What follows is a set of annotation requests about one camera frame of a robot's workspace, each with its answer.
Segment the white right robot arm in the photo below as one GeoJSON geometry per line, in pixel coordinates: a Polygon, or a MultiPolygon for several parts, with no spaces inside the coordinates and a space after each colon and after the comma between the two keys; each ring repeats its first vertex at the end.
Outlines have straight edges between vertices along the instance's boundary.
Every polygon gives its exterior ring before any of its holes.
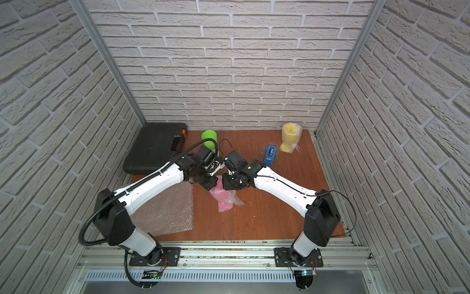
{"type": "Polygon", "coordinates": [[[303,231],[291,245],[291,255],[297,259],[307,258],[318,247],[325,247],[341,221],[330,192],[316,192],[297,185],[264,164],[253,162],[239,171],[224,173],[222,184],[227,191],[257,188],[296,210],[304,218],[303,231]]]}

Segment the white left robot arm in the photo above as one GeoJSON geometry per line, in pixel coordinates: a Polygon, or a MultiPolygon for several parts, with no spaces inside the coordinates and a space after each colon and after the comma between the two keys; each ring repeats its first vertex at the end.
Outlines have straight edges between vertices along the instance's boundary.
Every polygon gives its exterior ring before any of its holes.
{"type": "Polygon", "coordinates": [[[79,232],[79,243],[83,246],[108,243],[143,258],[148,265],[159,263],[163,256],[161,245],[150,233],[136,227],[131,215],[167,188],[183,181],[193,180],[211,190],[217,184],[215,174],[223,167],[223,164],[210,164],[208,168],[181,162],[166,164],[117,191],[108,188],[100,191],[95,199],[94,213],[79,232]]]}

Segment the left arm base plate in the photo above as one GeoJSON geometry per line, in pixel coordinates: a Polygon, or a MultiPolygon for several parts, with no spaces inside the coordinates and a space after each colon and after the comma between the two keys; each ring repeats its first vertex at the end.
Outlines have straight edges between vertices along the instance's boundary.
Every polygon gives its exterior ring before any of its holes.
{"type": "Polygon", "coordinates": [[[131,267],[176,267],[181,250],[181,247],[158,246],[145,257],[131,254],[129,265],[131,267]]]}

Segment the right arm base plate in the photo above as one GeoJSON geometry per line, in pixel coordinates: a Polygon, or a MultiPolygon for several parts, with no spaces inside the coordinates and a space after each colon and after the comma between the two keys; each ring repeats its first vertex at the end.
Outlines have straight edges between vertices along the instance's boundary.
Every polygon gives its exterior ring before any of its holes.
{"type": "Polygon", "coordinates": [[[314,249],[309,256],[302,257],[292,247],[274,248],[275,266],[278,268],[322,268],[323,258],[319,249],[314,249]]]}

